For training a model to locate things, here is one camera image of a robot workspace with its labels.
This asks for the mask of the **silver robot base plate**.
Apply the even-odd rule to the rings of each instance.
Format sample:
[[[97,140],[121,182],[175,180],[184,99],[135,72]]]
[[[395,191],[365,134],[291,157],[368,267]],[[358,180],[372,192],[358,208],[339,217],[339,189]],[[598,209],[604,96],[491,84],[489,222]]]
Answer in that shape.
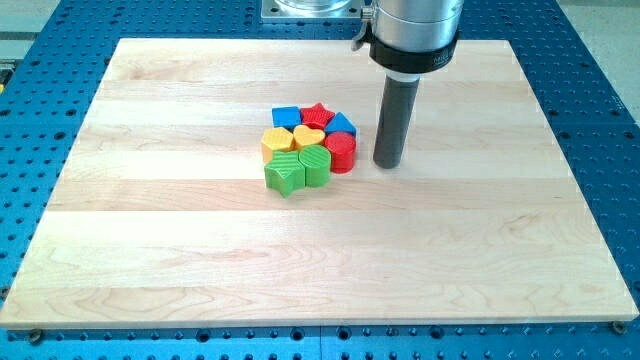
[[[293,19],[358,18],[367,0],[262,0],[261,18],[269,21]]]

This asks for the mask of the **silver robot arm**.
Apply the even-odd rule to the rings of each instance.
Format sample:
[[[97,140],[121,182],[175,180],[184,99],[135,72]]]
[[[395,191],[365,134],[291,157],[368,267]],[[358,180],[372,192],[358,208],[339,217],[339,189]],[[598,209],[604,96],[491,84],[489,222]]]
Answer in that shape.
[[[413,82],[446,66],[459,36],[463,0],[375,0],[361,9],[351,49],[369,45],[370,58],[396,81]]]

